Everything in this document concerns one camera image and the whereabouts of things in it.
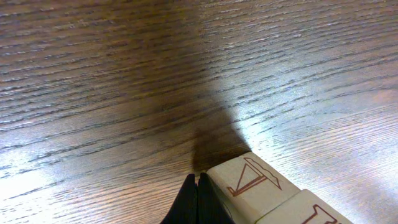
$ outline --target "wooden surface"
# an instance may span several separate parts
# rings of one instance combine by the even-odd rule
[[[252,150],[398,220],[398,2],[0,2],[0,222],[158,223]]]

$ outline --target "wooden table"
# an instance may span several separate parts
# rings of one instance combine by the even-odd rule
[[[158,223],[252,150],[398,220],[398,2],[0,2],[0,222]]]

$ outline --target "engraved symbol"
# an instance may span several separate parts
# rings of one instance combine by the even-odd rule
[[[236,197],[265,180],[271,181],[277,188],[279,188],[279,190],[282,190],[278,178],[271,172],[264,169],[260,164],[258,164],[258,162],[251,158],[245,157],[243,159],[246,160],[246,163],[243,166],[242,174],[239,178],[236,189],[234,190],[232,187],[227,187],[232,196]],[[249,182],[241,186],[242,179],[244,179],[244,181],[249,180]]]
[[[337,219],[335,219],[327,211],[321,208],[321,206],[313,205],[313,210],[315,212],[301,224],[319,224],[319,223],[336,224],[337,223]]]

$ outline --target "black pointed object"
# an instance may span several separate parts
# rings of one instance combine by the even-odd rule
[[[197,187],[195,174],[189,174],[181,186],[168,214],[160,224],[195,224],[197,214]]]
[[[206,173],[200,174],[198,183],[198,224],[234,224],[211,186]]]

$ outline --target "brown wood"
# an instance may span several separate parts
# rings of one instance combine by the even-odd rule
[[[0,221],[158,223],[252,150],[398,220],[397,1],[0,2]]]

